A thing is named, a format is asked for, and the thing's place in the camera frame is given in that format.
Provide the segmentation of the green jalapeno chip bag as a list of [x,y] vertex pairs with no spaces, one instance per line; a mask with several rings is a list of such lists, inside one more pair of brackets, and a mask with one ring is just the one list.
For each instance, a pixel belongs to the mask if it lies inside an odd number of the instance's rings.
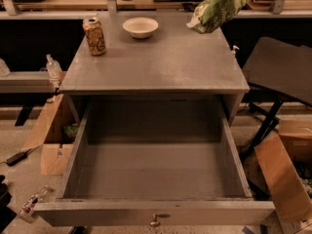
[[186,25],[198,33],[212,33],[232,20],[246,3],[247,0],[204,0]]

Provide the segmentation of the open grey top drawer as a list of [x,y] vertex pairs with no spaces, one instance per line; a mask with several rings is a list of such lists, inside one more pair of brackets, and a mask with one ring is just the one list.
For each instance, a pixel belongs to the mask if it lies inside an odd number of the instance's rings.
[[81,121],[53,226],[257,225],[254,199],[218,97],[95,99]]

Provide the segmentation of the metal drawer knob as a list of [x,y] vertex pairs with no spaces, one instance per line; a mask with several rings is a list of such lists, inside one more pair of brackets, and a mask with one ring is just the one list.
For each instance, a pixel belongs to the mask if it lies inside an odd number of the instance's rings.
[[161,225],[161,223],[158,221],[158,215],[157,214],[153,214],[153,219],[151,220],[149,225],[153,228],[159,227]]

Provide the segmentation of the small white pump bottle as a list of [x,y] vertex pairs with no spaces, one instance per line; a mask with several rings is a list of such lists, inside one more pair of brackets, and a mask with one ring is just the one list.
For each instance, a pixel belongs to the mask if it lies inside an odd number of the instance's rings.
[[238,46],[236,46],[236,45],[233,45],[231,52],[232,52],[232,55],[233,55],[234,57],[237,56],[237,54],[238,54],[239,51],[240,51],[240,48],[239,48]]

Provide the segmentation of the black folding chair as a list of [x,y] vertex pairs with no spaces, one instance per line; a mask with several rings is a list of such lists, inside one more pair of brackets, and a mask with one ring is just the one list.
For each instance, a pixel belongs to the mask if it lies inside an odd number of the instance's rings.
[[240,154],[241,160],[245,161],[278,125],[276,114],[284,102],[312,105],[312,49],[261,37],[246,61],[243,73],[251,87],[274,96],[269,111],[252,102],[249,104],[251,112],[259,112],[265,119],[251,144]]

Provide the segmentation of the grey cabinet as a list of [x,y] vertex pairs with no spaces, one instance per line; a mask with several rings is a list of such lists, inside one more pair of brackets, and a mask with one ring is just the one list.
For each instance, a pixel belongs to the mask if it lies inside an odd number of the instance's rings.
[[[222,95],[232,120],[249,86],[228,43],[217,29],[199,34],[186,26],[189,13],[136,11],[99,13],[106,53],[93,57],[83,41],[60,91],[69,95],[213,94]],[[131,18],[157,20],[144,40],[123,29]]]

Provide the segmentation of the white bowl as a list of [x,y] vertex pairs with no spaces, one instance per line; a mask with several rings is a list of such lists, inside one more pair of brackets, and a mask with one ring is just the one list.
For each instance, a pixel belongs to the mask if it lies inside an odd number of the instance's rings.
[[145,39],[158,29],[158,22],[150,18],[132,18],[123,23],[123,28],[130,33],[133,38]]

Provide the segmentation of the patterned soda can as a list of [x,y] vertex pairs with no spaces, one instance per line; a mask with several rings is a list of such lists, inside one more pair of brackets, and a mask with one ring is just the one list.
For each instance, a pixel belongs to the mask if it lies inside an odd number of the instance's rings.
[[83,20],[83,29],[92,56],[100,56],[106,52],[105,39],[98,18],[91,17]]

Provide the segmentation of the right cardboard box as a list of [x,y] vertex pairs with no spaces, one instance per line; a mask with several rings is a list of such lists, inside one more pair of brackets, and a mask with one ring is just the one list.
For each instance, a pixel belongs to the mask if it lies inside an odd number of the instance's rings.
[[284,234],[312,233],[312,199],[294,164],[311,172],[312,122],[282,120],[279,133],[254,148]]

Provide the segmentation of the cardboard box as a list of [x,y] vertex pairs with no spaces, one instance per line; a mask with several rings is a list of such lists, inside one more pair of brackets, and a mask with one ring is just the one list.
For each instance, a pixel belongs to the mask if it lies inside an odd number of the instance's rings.
[[75,123],[64,95],[49,99],[43,106],[21,150],[41,147],[41,174],[62,176],[69,161],[73,142],[66,140],[63,128]]
[[312,233],[312,199],[294,164],[311,172],[312,122],[282,120],[279,133],[254,148],[284,234]]

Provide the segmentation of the clear sanitizer bottle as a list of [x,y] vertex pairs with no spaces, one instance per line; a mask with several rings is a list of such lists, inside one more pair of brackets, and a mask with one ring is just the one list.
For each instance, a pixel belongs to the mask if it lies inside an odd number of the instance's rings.
[[59,79],[60,74],[62,73],[62,69],[59,65],[59,62],[52,58],[50,54],[46,55],[47,64],[46,68],[51,78]]

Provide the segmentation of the wooden shelf bench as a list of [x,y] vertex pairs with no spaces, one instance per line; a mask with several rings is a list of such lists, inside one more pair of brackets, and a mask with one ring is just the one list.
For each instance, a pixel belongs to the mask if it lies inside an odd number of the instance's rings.
[[[189,2],[187,8],[194,5]],[[95,16],[107,10],[106,0],[45,0],[38,3],[19,3],[19,12],[10,15],[4,4],[0,5],[0,19],[41,20],[41,19],[82,19]],[[153,0],[117,1],[117,9],[122,11],[157,11],[182,12],[186,8],[182,3],[154,3]],[[271,9],[241,10],[236,16],[242,18],[311,18],[312,0],[286,0],[280,14],[274,14]]]

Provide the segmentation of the left cardboard box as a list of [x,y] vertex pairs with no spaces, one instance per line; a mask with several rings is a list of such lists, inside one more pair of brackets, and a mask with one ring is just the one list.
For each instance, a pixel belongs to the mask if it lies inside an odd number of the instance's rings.
[[43,106],[21,150],[41,147],[41,174],[62,176],[69,161],[73,142],[66,140],[63,128],[75,123],[64,95],[49,99]]

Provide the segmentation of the black power adapter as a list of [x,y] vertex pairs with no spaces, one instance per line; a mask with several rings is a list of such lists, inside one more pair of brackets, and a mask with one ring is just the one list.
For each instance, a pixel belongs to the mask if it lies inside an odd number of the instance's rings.
[[27,157],[27,154],[25,152],[18,152],[17,154],[13,155],[10,157],[7,161],[6,164],[9,167],[12,167],[13,165],[17,164],[21,160],[25,159]]

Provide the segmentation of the plastic bottle on floor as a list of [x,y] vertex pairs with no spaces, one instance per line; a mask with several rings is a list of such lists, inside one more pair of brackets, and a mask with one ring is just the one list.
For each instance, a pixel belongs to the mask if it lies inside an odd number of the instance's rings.
[[54,189],[50,185],[45,185],[39,191],[35,192],[21,207],[19,217],[28,223],[32,223],[35,220],[34,208],[36,204],[44,202],[53,192]]

